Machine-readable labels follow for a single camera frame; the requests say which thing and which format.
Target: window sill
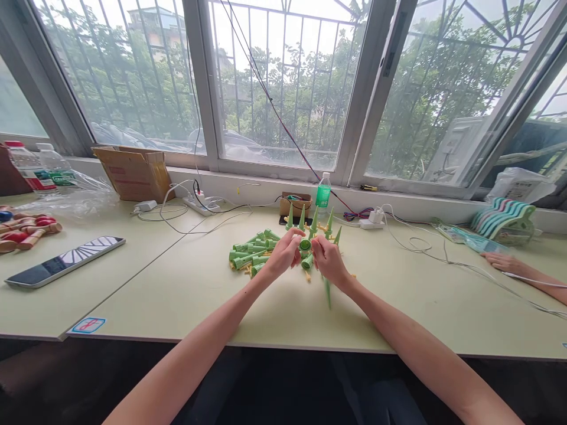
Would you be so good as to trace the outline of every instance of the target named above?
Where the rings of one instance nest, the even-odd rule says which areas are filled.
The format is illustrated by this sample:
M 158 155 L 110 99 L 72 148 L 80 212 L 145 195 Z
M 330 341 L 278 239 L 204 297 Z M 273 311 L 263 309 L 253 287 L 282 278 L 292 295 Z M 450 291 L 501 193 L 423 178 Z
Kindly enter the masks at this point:
M 74 169 L 91 177 L 106 177 L 100 161 L 95 158 L 68 158 Z M 190 168 L 168 167 L 171 181 L 180 183 L 193 179 L 197 171 Z M 267 204 L 273 201 L 281 192 L 307 193 L 315 197 L 315 184 L 253 177 L 245 175 L 224 174 L 211 171 L 200 171 L 203 182 L 202 189 L 207 196 L 219 196 L 237 204 Z M 259 186 L 244 186 L 245 184 L 260 184 Z M 430 221 L 438 217 L 446 223 L 467 223 L 474 214 L 485 208 L 486 204 L 479 201 L 455 200 L 449 198 L 434 198 L 394 192 L 366 192 L 359 189 L 333 186 L 333 191 L 350 207 L 358 212 L 367 207 L 391 204 L 395 214 L 409 221 Z M 177 196 L 184 196 L 182 189 L 176 190 Z M 331 196 L 330 205 L 336 212 L 347 211 L 346 207 L 336 197 Z M 546 233 L 567 234 L 567 212 L 538 208 L 534 214 L 536 227 Z

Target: glass pane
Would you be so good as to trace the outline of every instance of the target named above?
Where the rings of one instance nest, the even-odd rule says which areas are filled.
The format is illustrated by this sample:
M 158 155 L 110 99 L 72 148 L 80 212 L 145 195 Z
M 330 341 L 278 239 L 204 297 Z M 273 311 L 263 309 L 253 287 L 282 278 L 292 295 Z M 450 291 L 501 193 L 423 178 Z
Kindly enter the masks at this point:
M 494 186 L 497 174 L 507 166 L 542 174 L 558 187 L 567 182 L 567 68 L 555 78 L 481 186 Z
M 367 175 L 466 185 L 484 126 L 556 0 L 420 0 Z
M 1 56 L 0 133 L 46 139 L 48 137 Z
M 210 1 L 225 158 L 306 167 L 248 62 L 248 44 L 311 165 L 334 169 L 369 9 L 369 1 L 241 0 L 233 14 L 226 2 Z
M 205 154 L 181 0 L 34 0 L 97 142 Z

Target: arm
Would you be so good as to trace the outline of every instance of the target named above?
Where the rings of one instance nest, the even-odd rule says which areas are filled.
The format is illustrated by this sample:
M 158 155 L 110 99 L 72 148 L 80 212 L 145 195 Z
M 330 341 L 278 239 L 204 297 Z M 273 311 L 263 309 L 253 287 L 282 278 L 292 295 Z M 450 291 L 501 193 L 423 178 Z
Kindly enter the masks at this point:
M 266 265 L 236 295 L 202 321 L 120 402 L 104 425 L 170 424 L 207 374 L 260 294 L 289 266 L 301 262 L 300 237 L 292 228 Z
M 353 278 L 338 247 L 312 241 L 315 266 L 362 309 L 402 361 L 465 424 L 521 424 L 506 403 L 459 356 L 423 326 Z
M 490 265 L 495 269 L 520 276 L 519 279 L 523 282 L 529 283 L 539 290 L 542 290 L 545 293 L 551 295 L 557 301 L 560 301 L 563 304 L 567 305 L 567 286 L 565 288 L 560 288 L 533 282 L 533 280 L 537 280 L 539 282 L 551 283 L 552 285 L 565 286 L 565 284 L 560 280 L 548 276 L 540 272 L 539 270 L 528 266 L 526 263 L 522 263 L 520 260 L 517 260 L 514 257 L 498 253 L 484 253 L 482 254 L 482 256 L 486 258 Z

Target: open cardboard box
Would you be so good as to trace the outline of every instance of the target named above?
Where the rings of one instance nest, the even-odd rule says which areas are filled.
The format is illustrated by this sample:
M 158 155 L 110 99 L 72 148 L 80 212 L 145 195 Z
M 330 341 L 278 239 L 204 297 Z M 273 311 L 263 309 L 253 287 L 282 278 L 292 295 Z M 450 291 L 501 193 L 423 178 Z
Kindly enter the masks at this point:
M 303 205 L 305 206 L 305 216 L 309 217 L 309 212 L 311 211 L 311 195 L 308 194 L 299 194 L 295 192 L 282 192 L 283 198 L 279 200 L 279 215 L 288 216 L 289 215 L 289 203 L 290 200 L 287 199 L 287 196 L 295 195 L 299 196 L 306 201 L 293 201 L 294 204 L 294 217 L 301 216 L 301 210 L 303 209 Z
M 93 148 L 114 190 L 123 201 L 162 203 L 170 189 L 170 175 L 165 167 L 165 153 L 126 146 Z M 170 192 L 167 201 L 175 194 Z

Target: smartphone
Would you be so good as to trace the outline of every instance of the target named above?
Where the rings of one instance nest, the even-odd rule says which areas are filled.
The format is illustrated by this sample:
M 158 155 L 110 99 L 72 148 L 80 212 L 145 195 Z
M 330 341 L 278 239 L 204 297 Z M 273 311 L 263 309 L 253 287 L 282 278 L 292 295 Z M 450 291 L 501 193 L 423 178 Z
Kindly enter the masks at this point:
M 124 238 L 101 236 L 38 266 L 15 274 L 5 282 L 10 286 L 39 288 L 125 243 Z

